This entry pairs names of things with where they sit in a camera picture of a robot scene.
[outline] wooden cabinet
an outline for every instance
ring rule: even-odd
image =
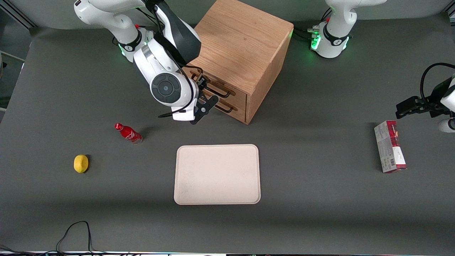
[[[189,65],[201,67],[208,87],[227,95],[220,111],[249,124],[281,71],[293,24],[237,0],[217,0],[195,30],[202,48]]]

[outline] yellow lemon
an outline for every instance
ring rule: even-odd
[[[74,158],[74,170],[78,173],[83,173],[87,171],[88,168],[88,158],[85,155],[78,155]]]

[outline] red and white box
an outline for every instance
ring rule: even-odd
[[[397,121],[385,121],[374,128],[381,158],[382,172],[394,173],[406,169],[398,142]]]

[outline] gray table surface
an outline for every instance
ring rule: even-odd
[[[108,31],[34,31],[0,124],[0,243],[51,250],[87,220],[105,251],[455,254],[455,136],[427,114],[399,120],[408,170],[383,174],[373,133],[418,95],[427,66],[455,62],[448,18],[359,21],[352,33],[332,60],[292,39],[249,126],[218,111],[192,126],[157,118],[169,109]],[[452,73],[433,70],[427,91]],[[116,122],[145,140],[124,140]],[[173,201],[177,149],[211,143],[258,146],[258,204]],[[76,226],[62,249],[86,239]]]

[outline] red bottle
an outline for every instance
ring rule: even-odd
[[[116,123],[115,129],[120,131],[122,137],[133,142],[134,144],[139,144],[142,141],[142,136],[129,126],[123,126],[121,123]]]

